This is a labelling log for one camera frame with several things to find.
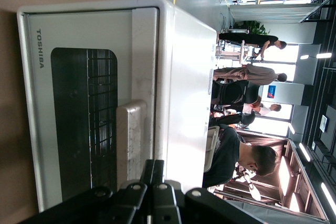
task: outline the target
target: blue sign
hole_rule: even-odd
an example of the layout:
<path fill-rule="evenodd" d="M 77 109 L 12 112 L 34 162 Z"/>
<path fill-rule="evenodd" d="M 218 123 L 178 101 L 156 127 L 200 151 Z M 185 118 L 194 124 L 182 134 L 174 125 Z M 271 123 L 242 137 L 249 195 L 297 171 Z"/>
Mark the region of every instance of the blue sign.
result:
<path fill-rule="evenodd" d="M 268 86 L 267 98 L 274 98 L 276 86 Z"/>

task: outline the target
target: white shirt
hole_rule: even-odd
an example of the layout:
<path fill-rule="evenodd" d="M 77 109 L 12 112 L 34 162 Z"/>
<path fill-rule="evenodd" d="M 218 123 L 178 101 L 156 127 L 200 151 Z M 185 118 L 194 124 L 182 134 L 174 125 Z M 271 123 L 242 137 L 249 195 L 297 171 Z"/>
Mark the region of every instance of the white shirt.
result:
<path fill-rule="evenodd" d="M 251 106 L 249 104 L 244 103 L 242 112 L 251 114 L 251 112 L 252 112 Z M 259 112 L 256 111 L 256 113 L 257 114 L 259 113 L 260 115 L 266 115 L 269 112 L 271 112 L 271 109 L 267 108 L 267 107 L 260 107 L 260 111 Z"/>

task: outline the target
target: man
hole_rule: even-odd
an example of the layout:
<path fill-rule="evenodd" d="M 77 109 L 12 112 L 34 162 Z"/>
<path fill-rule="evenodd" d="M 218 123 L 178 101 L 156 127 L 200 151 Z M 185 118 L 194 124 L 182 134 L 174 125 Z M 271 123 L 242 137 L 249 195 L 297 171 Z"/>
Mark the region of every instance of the man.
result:
<path fill-rule="evenodd" d="M 229 182 L 236 162 L 261 176 L 274 171 L 277 153 L 271 147 L 246 145 L 233 128 L 224 124 L 220 127 L 223 129 L 219 134 L 220 145 L 215 151 L 210 170 L 203 174 L 203 188 Z"/>
<path fill-rule="evenodd" d="M 262 60 L 264 59 L 264 52 L 267 48 L 276 46 L 277 48 L 284 49 L 287 45 L 286 42 L 281 41 L 278 39 L 278 37 L 272 35 L 227 33 L 219 34 L 218 37 L 219 39 L 229 40 L 239 44 L 242 43 L 242 40 L 244 40 L 245 44 L 257 45 L 257 47 L 261 49 L 254 56 L 261 55 Z"/>
<path fill-rule="evenodd" d="M 214 70 L 214 80 L 248 80 L 256 85 L 268 85 L 275 80 L 286 81 L 285 73 L 275 73 L 271 68 L 258 67 L 252 64 L 242 65 L 241 68 L 221 68 Z"/>
<path fill-rule="evenodd" d="M 271 111 L 276 111 L 276 112 L 280 111 L 281 110 L 281 105 L 274 103 L 269 108 L 265 107 L 261 103 L 261 96 L 258 96 L 258 99 L 255 103 L 253 103 L 253 104 L 244 103 L 242 112 L 243 113 L 251 113 L 252 110 L 255 111 L 256 115 L 267 115 Z"/>
<path fill-rule="evenodd" d="M 272 104 L 271 107 L 264 107 L 264 105 L 261 103 L 260 106 L 253 107 L 251 106 L 252 110 L 255 111 L 256 115 L 267 115 L 271 111 L 280 111 L 281 110 L 281 105 L 280 104 Z"/>

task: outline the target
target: black shirt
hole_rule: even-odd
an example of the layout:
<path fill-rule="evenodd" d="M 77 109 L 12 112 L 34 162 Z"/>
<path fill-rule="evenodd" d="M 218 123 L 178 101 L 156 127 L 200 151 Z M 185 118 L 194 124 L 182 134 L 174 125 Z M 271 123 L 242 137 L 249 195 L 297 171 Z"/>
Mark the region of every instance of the black shirt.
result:
<path fill-rule="evenodd" d="M 203 174 L 204 188 L 229 182 L 239 159 L 239 135 L 227 125 L 221 124 L 220 127 L 223 129 L 219 137 L 221 144 L 214 154 L 210 170 Z"/>
<path fill-rule="evenodd" d="M 274 46 L 274 42 L 278 40 L 278 37 L 273 35 L 260 35 L 260 34 L 243 34 L 243 33 L 227 33 L 220 34 L 220 39 L 229 40 L 237 43 L 242 43 L 242 40 L 246 44 L 256 44 L 258 47 L 263 47 L 265 42 L 270 41 L 267 48 Z"/>

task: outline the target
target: ceiling light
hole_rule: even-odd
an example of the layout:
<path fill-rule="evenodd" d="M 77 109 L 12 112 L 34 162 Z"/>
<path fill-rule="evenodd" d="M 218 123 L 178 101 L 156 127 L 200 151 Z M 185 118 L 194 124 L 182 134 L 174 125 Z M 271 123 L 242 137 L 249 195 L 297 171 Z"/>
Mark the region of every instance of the ceiling light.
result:
<path fill-rule="evenodd" d="M 292 126 L 290 123 L 288 123 L 288 127 L 289 127 L 290 131 L 291 131 L 293 134 L 295 134 L 295 130 L 294 130 L 293 126 Z"/>
<path fill-rule="evenodd" d="M 250 176 L 248 173 L 244 173 L 244 178 L 246 179 L 246 182 L 248 184 L 248 189 L 250 190 L 251 196 L 253 199 L 257 201 L 261 201 L 261 195 L 259 190 L 256 188 L 256 186 L 252 183 L 250 180 Z"/>
<path fill-rule="evenodd" d="M 290 200 L 289 209 L 294 211 L 294 212 L 300 212 L 298 199 L 296 198 L 295 193 L 292 194 L 292 199 Z"/>
<path fill-rule="evenodd" d="M 331 206 L 331 209 L 334 211 L 334 214 L 336 215 L 336 205 L 335 205 L 335 202 L 333 201 L 333 199 L 332 199 L 332 197 L 331 197 L 331 195 L 330 195 L 330 193 L 329 193 L 326 185 L 323 182 L 321 184 L 321 188 L 322 188 L 322 190 L 323 190 L 326 198 L 328 199 L 328 202 L 329 202 L 329 204 Z"/>
<path fill-rule="evenodd" d="M 308 57 L 309 57 L 309 55 L 302 55 L 302 56 L 300 57 L 300 60 L 308 59 Z"/>
<path fill-rule="evenodd" d="M 325 54 L 317 54 L 316 55 L 316 58 L 318 59 L 322 59 L 322 58 L 330 58 L 331 57 L 331 53 L 330 52 L 327 52 Z"/>
<path fill-rule="evenodd" d="M 280 168 L 279 168 L 279 178 L 280 178 L 282 193 L 285 196 L 287 193 L 287 188 L 289 184 L 289 171 L 288 171 L 288 167 L 287 167 L 284 156 L 282 156 L 281 158 L 281 163 L 280 163 Z"/>
<path fill-rule="evenodd" d="M 302 143 L 299 144 L 300 149 L 302 150 L 304 156 L 306 157 L 307 161 L 310 162 L 310 156 L 308 155 L 308 152 L 306 150 L 306 148 L 304 147 L 304 145 Z"/>

